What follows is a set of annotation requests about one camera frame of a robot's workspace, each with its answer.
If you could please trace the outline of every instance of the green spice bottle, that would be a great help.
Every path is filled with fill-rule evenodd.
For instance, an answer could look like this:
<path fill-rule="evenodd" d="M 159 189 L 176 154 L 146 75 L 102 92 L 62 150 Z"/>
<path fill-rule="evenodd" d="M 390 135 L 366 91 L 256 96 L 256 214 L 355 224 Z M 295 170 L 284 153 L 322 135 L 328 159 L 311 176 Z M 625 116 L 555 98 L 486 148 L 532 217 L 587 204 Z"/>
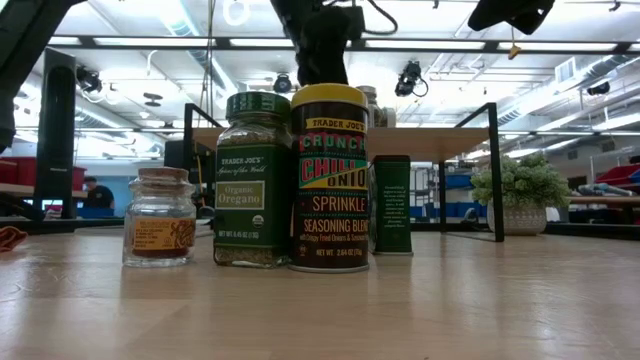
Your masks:
<path fill-rule="evenodd" d="M 218 139 L 214 260 L 273 268 L 290 249 L 293 161 L 291 105 L 265 92 L 233 95 L 230 127 Z"/>

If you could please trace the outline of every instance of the yellow tag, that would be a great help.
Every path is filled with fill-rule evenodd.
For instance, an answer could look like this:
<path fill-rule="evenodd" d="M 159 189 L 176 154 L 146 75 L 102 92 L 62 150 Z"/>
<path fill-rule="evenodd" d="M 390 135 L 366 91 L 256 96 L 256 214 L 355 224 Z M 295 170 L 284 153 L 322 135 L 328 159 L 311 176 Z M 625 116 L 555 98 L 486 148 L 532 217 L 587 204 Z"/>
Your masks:
<path fill-rule="evenodd" d="M 195 219 L 136 218 L 133 231 L 135 250 L 174 250 L 193 246 Z"/>
<path fill-rule="evenodd" d="M 366 133 L 367 129 L 363 122 L 346 120 L 346 119 L 333 119 L 333 118 L 311 118 L 307 119 L 306 130 L 309 129 L 334 129 L 334 130 L 348 130 Z"/>

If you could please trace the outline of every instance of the small glass spice jar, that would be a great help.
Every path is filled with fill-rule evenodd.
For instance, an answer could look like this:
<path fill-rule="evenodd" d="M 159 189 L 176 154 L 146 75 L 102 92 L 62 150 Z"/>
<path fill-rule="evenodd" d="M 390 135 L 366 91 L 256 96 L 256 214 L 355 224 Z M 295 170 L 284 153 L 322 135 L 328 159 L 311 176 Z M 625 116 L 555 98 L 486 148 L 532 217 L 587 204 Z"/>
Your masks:
<path fill-rule="evenodd" d="M 287 98 L 233 95 L 231 126 L 218 138 L 214 260 L 223 266 L 286 263 L 295 187 Z"/>
<path fill-rule="evenodd" d="M 138 170 L 129 183 L 133 201 L 125 214 L 122 262 L 135 267 L 187 264 L 192 258 L 196 207 L 195 186 L 184 169 L 169 167 Z"/>

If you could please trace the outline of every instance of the table surface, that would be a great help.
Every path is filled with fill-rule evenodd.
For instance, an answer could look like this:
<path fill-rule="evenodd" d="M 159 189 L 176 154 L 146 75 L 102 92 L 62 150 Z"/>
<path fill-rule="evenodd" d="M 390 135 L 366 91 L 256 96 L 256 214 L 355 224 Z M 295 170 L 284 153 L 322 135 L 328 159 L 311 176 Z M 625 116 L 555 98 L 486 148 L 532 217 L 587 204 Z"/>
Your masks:
<path fill-rule="evenodd" d="M 194 129 L 195 141 L 216 148 L 224 128 Z M 487 128 L 370 128 L 367 130 L 369 160 L 377 155 L 408 155 L 411 161 L 445 161 L 471 151 L 489 139 Z"/>
<path fill-rule="evenodd" d="M 16 184 L 1 184 L 0 191 L 6 192 L 16 196 L 32 196 L 34 187 L 28 185 L 16 185 Z M 71 196 L 76 199 L 86 199 L 87 193 L 83 191 L 72 191 Z"/>
<path fill-rule="evenodd" d="M 340 275 L 122 268 L 120 236 L 0 255 L 0 359 L 640 359 L 640 242 L 414 233 Z"/>
<path fill-rule="evenodd" d="M 569 196 L 572 204 L 640 205 L 640 196 Z"/>

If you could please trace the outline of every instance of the wooden shelf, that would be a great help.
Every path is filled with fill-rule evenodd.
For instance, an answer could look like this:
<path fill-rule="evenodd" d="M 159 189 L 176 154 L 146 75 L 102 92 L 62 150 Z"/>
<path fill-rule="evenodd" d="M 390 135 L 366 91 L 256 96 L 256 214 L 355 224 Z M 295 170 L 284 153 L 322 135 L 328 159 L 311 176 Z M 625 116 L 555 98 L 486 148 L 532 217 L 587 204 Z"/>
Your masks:
<path fill-rule="evenodd" d="M 223 128 L 194 129 L 198 143 L 216 148 Z M 411 161 L 445 161 L 469 152 L 489 139 L 487 129 L 373 128 L 367 132 L 369 159 L 377 155 L 409 155 Z"/>
<path fill-rule="evenodd" d="M 0 184 L 0 192 L 9 193 L 16 196 L 33 196 L 33 186 L 15 185 L 15 184 Z M 86 192 L 73 191 L 71 195 L 76 199 L 85 199 L 87 197 Z"/>
<path fill-rule="evenodd" d="M 640 196 L 569 196 L 572 204 L 640 205 Z"/>

